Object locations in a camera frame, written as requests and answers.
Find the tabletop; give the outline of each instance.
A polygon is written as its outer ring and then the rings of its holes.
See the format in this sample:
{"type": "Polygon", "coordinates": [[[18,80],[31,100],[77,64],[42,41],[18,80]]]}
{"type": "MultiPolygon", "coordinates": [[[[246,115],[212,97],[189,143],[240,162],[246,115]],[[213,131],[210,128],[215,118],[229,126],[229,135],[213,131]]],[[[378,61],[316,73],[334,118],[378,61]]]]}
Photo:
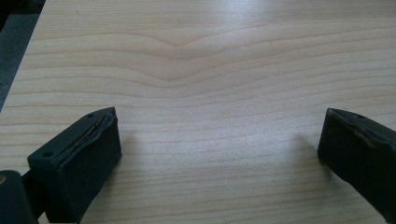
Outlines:
{"type": "Polygon", "coordinates": [[[396,129],[395,8],[47,0],[0,115],[0,168],[27,172],[115,106],[123,156],[82,223],[384,223],[317,148],[328,107],[396,129]]]}

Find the dark floor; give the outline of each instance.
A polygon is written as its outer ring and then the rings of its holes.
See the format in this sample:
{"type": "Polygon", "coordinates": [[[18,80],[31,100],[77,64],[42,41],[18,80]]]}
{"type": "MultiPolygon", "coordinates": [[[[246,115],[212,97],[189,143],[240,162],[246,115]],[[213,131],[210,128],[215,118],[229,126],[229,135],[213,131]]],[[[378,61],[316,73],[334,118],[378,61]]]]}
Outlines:
{"type": "Polygon", "coordinates": [[[18,71],[45,0],[29,0],[8,16],[0,31],[0,111],[18,71]]]}

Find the wooden surface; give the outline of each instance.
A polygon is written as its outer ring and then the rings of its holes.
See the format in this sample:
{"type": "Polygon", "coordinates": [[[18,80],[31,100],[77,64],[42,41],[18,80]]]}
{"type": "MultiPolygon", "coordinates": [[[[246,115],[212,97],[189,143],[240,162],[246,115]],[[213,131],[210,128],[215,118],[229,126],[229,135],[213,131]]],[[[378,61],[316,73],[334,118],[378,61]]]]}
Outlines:
{"type": "Polygon", "coordinates": [[[82,223],[384,223],[316,149],[328,107],[396,129],[395,8],[47,0],[0,115],[0,168],[26,172],[114,105],[123,157],[82,223]]]}

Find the black object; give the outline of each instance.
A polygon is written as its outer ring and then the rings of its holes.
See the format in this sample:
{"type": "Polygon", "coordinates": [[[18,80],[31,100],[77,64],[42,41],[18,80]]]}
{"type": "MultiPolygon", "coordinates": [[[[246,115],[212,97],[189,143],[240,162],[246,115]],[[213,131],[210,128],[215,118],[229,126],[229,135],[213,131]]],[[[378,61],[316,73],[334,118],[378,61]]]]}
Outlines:
{"type": "Polygon", "coordinates": [[[318,156],[388,223],[396,223],[396,132],[364,116],[329,108],[318,156]]]}
{"type": "MultiPolygon", "coordinates": [[[[25,208],[18,213],[26,217],[33,214],[38,218],[46,212],[49,222],[79,223],[120,157],[116,110],[98,110],[79,119],[28,157],[31,170],[22,177],[24,188],[21,181],[16,181],[16,172],[0,173],[6,179],[0,184],[0,195],[2,199],[11,197],[10,202],[25,208]],[[3,189],[5,184],[24,189],[30,208],[23,190],[10,194],[9,189],[3,189]]],[[[0,209],[0,223],[36,223],[17,219],[5,222],[12,214],[11,207],[2,202],[0,209]]]]}

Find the table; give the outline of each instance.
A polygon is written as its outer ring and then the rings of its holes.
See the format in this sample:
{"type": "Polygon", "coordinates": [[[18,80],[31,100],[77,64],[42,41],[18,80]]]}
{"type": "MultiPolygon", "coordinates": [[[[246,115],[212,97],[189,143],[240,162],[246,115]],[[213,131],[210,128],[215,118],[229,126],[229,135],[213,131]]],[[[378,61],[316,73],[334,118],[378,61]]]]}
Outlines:
{"type": "Polygon", "coordinates": [[[0,168],[25,173],[114,105],[123,157],[82,223],[383,223],[316,150],[328,107],[396,129],[395,8],[48,0],[0,115],[0,168]]]}

